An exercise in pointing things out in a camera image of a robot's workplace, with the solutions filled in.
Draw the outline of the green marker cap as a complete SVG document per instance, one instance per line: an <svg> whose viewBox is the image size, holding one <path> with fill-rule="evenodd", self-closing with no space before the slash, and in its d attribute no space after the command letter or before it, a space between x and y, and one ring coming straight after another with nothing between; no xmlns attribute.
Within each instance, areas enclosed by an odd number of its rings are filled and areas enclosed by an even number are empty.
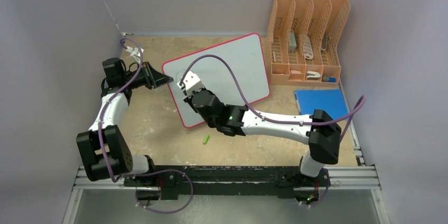
<svg viewBox="0 0 448 224"><path fill-rule="evenodd" d="M204 144L204 145L207 144L208 141L209 141L209 139L210 139L210 135L207 135L207 136L204 138L204 140L203 140L203 144Z"/></svg>

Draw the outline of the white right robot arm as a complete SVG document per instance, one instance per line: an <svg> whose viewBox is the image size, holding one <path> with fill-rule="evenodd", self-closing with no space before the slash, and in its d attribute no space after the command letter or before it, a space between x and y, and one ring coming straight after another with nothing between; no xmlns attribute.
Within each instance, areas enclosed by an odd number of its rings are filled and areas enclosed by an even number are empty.
<svg viewBox="0 0 448 224"><path fill-rule="evenodd" d="M262 113L247 105L224 104L207 89L185 94L183 100L210 128L226 136L265 135L307 145L309 149L296 172L302 185L310 185L325 165L339 161L342 129L332 123L331 116L324 110L295 116Z"/></svg>

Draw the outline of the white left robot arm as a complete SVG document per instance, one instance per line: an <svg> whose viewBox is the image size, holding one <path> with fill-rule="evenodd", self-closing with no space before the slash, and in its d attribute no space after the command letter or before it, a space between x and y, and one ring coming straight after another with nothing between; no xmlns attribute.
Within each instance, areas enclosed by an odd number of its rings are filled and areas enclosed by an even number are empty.
<svg viewBox="0 0 448 224"><path fill-rule="evenodd" d="M110 58L102 62L105 78L101 83L101 109L95 122L76 138L77 147L91 181L118 175L137 175L143 186L157 181L154 163L147 155L132 155L119 130L123 115L130 104L133 89L155 89L173 81L143 62L140 71L127 71L124 61Z"/></svg>

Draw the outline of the green staples box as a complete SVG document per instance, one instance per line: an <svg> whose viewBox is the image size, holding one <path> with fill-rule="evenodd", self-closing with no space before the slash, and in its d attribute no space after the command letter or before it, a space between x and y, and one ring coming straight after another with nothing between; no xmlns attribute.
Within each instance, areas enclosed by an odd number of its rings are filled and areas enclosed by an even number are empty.
<svg viewBox="0 0 448 224"><path fill-rule="evenodd" d="M288 36L288 46L287 46L288 53L295 53L296 48L297 48L297 41L295 38L295 34L294 32L291 31Z"/></svg>

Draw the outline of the white clip in tray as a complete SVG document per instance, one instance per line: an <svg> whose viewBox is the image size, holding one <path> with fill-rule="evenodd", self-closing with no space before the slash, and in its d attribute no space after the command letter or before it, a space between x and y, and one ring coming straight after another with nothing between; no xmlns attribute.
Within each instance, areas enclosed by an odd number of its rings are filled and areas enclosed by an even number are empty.
<svg viewBox="0 0 448 224"><path fill-rule="evenodd" d="M321 78L321 74L316 71L307 71L305 78L306 80L319 80Z"/></svg>

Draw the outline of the white oval tape dispenser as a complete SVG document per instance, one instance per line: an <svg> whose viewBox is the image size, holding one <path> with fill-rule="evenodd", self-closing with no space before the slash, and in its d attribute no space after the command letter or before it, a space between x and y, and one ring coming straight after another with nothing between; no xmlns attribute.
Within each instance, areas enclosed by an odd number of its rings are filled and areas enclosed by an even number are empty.
<svg viewBox="0 0 448 224"><path fill-rule="evenodd" d="M304 38L303 52L306 60L312 60L314 58L311 39L307 35Z"/></svg>

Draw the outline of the orange plastic desk organizer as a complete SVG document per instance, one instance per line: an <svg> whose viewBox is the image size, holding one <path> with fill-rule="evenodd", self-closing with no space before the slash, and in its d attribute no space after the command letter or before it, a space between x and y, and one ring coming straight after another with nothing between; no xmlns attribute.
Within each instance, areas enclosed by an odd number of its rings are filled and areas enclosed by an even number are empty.
<svg viewBox="0 0 448 224"><path fill-rule="evenodd" d="M273 0L264 51L269 83L338 88L338 43L350 10L349 0Z"/></svg>

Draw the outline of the small blue grey cylinder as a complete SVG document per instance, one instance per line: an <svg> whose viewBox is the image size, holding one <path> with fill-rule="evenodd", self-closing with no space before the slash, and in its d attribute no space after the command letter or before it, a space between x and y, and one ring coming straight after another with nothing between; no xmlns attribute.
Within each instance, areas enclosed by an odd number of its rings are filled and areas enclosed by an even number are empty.
<svg viewBox="0 0 448 224"><path fill-rule="evenodd" d="M322 82L336 82L336 78L334 77L328 77L328 76L323 76L322 77Z"/></svg>

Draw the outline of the blue notebook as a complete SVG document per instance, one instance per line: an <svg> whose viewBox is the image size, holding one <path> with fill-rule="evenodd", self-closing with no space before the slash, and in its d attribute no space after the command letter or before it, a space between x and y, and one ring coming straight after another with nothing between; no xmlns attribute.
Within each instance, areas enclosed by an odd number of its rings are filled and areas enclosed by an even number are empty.
<svg viewBox="0 0 448 224"><path fill-rule="evenodd" d="M340 89L296 90L294 97L300 115L312 115L315 109L324 110L333 119L348 114L346 102Z"/></svg>

